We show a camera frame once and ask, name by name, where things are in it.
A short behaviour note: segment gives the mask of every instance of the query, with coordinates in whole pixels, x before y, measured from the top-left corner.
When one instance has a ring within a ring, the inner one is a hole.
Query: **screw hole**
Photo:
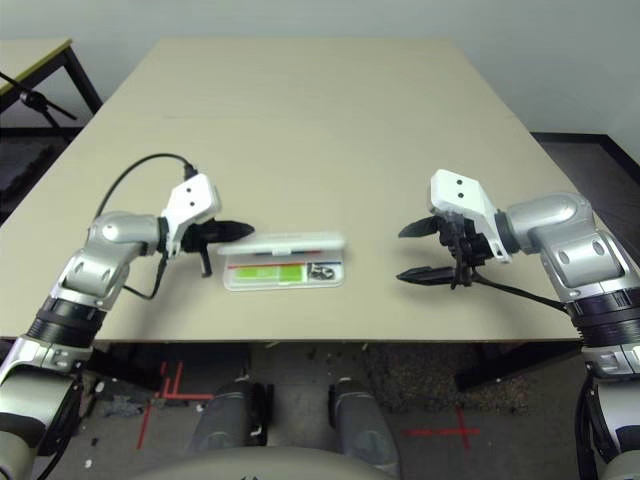
[[[595,242],[595,241],[593,242],[593,249],[598,255],[600,256],[604,255],[604,247],[600,245],[599,242]]]

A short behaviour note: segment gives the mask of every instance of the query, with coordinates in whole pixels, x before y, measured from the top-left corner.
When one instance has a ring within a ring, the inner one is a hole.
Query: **green label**
[[[237,267],[237,280],[274,281],[274,282],[302,282],[304,265],[281,265],[264,267]]]

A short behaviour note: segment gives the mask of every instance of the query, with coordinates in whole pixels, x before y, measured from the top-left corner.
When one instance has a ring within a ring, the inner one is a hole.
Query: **beige table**
[[[102,101],[80,65],[69,38],[33,38],[0,40],[0,72],[33,88],[59,68],[64,67],[76,88],[96,113]],[[15,103],[20,91],[0,78],[0,112]]]
[[[0,229],[0,330],[23,333],[102,195],[134,160],[189,158],[217,184],[219,219],[260,232],[338,230],[340,288],[231,293],[174,261],[159,296],[121,294],[99,338],[112,340],[568,339],[567,317],[483,286],[419,287],[395,275],[450,265],[435,238],[398,239],[427,212],[441,167],[481,180],[496,205],[574,190],[463,53],[446,41],[163,40]],[[159,214],[181,169],[148,164],[112,209]],[[157,257],[129,284],[149,291]],[[489,265],[495,280],[553,296],[536,257]]]

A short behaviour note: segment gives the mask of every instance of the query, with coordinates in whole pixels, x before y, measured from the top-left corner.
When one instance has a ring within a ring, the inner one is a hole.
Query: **black tripod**
[[[8,77],[2,72],[0,72],[0,78],[2,78],[3,80],[6,80],[15,88],[20,90],[21,92],[20,101],[22,101],[22,103],[24,103],[27,107],[31,108],[32,110],[35,110],[36,112],[42,114],[42,116],[47,119],[47,122],[49,122],[49,125],[51,125],[51,127],[55,129],[59,129],[60,125],[58,124],[56,119],[53,118],[53,115],[49,113],[49,107],[69,117],[71,120],[78,119],[75,115],[67,112],[64,108],[59,107],[52,101],[48,100],[47,97],[45,97],[40,92],[36,92],[35,90],[27,88],[26,86],[22,85],[21,83],[17,82],[11,77]],[[62,138],[64,139],[65,142],[71,143],[71,140],[69,138],[64,136]]]

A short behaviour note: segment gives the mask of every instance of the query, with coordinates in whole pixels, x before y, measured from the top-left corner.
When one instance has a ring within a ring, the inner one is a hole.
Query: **white wall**
[[[0,38],[72,37],[104,98],[163,36],[447,36],[531,130],[597,133],[625,129],[639,21],[636,0],[0,0]],[[42,89],[86,119],[64,73]]]
[[[613,121],[608,133],[640,164],[640,88],[635,98],[629,102],[629,106]]]

